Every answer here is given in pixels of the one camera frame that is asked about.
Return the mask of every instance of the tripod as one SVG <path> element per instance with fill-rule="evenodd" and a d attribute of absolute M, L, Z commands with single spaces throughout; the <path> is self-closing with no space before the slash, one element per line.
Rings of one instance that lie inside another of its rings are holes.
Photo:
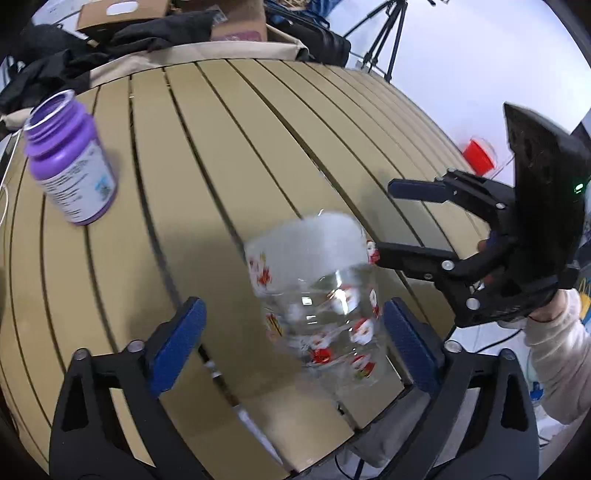
<path fill-rule="evenodd" d="M 430 4 L 435 5 L 433 0 L 428 0 Z M 380 13 L 382 10 L 386 10 L 386 14 L 388 19 L 386 20 L 382 30 L 379 31 L 378 36 L 374 40 L 374 43 L 371 45 L 368 52 L 363 56 L 363 64 L 361 65 L 361 69 L 363 70 L 367 64 L 369 64 L 369 70 L 374 68 L 378 64 L 378 57 L 379 54 L 382 52 L 382 49 L 392 31 L 394 24 L 398 17 L 400 17 L 400 22 L 398 22 L 398 29 L 396 31 L 396 39 L 394 40 L 394 47 L 392 48 L 392 54 L 390 55 L 390 64 L 388 65 L 388 72 L 384 75 L 384 80 L 386 82 L 390 82 L 392 80 L 392 70 L 394 69 L 394 60 L 396 60 L 396 54 L 398 53 L 398 45 L 400 44 L 400 36 L 402 35 L 402 25 L 404 24 L 404 15 L 406 14 L 406 9 L 408 6 L 407 0 L 387 0 L 383 4 L 376 7 L 367 16 L 359 23 L 357 23 L 351 30 L 349 30 L 345 35 L 344 38 L 347 38 L 351 35 L 355 30 L 357 30 L 361 25 L 363 25 L 367 20 L 370 18 L 375 17 Z"/>

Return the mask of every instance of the beige slatted table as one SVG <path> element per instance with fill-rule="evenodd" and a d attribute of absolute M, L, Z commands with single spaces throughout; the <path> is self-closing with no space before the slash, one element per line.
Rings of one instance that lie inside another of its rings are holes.
<path fill-rule="evenodd" d="M 471 255 L 486 236 L 482 222 L 454 206 L 387 195 L 393 178 L 468 168 L 423 112 L 373 75 L 271 60 L 149 70 L 79 99 L 119 179 L 115 203 L 87 227 L 67 223 L 28 174 L 20 141 L 0 228 L 0 387 L 44 468 L 72 352 L 109 353 L 147 338 L 191 295 L 207 303 L 203 347 L 282 460 L 241 422 L 194 353 L 162 402 L 216 480 L 305 470 L 394 401 L 402 384 L 393 369 L 337 403 L 273 352 L 242 245 L 325 209 L 355 215 L 377 241 Z M 376 274 L 382 300 L 402 297 L 441 337 L 450 332 L 451 310 L 432 284 Z M 150 462 L 121 392 L 113 398 L 134 455 Z"/>

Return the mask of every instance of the person's arm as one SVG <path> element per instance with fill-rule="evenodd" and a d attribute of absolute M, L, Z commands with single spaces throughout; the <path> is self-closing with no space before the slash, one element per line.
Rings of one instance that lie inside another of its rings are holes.
<path fill-rule="evenodd" d="M 576 290 L 559 290 L 525 327 L 532 365 L 544 386 L 542 406 L 563 424 L 591 407 L 591 337 L 579 320 L 580 308 Z"/>

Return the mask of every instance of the red cup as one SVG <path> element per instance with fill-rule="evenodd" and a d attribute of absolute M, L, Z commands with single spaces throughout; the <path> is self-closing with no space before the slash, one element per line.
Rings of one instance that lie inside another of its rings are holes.
<path fill-rule="evenodd" d="M 477 175 L 482 176 L 495 168 L 495 150 L 485 140 L 472 138 L 464 150 L 463 156 Z"/>

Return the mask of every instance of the black bag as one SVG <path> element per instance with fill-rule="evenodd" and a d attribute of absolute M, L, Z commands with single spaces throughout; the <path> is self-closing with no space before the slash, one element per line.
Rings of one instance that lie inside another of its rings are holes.
<path fill-rule="evenodd" d="M 299 39 L 310 51 L 311 61 L 344 67 L 349 59 L 349 40 L 313 22 L 310 17 L 290 11 L 274 2 L 265 2 L 267 23 Z"/>

